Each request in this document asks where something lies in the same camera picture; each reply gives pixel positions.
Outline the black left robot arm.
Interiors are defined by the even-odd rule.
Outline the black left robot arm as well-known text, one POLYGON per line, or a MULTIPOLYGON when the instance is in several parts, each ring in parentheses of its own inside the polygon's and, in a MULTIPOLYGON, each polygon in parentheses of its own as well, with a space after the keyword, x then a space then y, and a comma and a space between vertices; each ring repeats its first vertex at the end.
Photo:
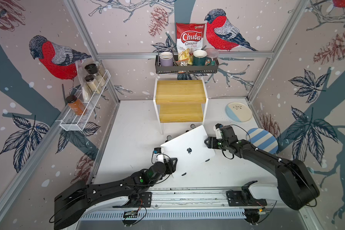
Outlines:
POLYGON ((151 192, 148 189, 159 183, 166 175, 176 171, 178 159, 169 158, 154 163, 125 179, 105 183, 89 184, 77 181, 54 199, 53 221, 55 230, 75 224, 91 207, 100 208, 100 203, 113 208, 149 208, 151 192))

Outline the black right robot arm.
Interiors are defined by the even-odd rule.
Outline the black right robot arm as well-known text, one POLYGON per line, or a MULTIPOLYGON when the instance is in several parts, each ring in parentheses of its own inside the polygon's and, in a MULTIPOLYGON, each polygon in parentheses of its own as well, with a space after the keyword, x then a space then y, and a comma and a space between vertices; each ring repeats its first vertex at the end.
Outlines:
POLYGON ((216 137, 208 137, 204 143, 209 149, 229 151, 232 155, 249 160, 277 179, 281 200, 291 209, 299 210, 316 200, 320 191, 300 160, 287 160, 259 149, 248 140, 239 140, 231 125, 215 125, 216 137))

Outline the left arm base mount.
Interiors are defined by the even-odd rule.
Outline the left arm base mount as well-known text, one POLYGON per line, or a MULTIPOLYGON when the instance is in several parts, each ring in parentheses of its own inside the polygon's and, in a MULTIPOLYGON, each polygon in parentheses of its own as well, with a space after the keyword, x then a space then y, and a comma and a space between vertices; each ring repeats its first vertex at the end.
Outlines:
POLYGON ((152 192, 144 192, 139 195, 128 197, 129 200, 123 205, 114 205, 113 208, 150 208, 152 200, 152 192))

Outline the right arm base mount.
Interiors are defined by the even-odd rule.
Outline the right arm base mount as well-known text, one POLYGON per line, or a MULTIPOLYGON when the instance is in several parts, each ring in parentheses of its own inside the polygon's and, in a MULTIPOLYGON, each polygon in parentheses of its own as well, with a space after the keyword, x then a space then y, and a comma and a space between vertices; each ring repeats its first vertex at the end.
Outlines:
POLYGON ((241 187, 240 191, 228 190, 226 191, 226 197, 230 207, 252 207, 260 206, 265 207, 267 201, 265 199, 255 199, 250 193, 249 186, 257 181, 251 181, 241 187))

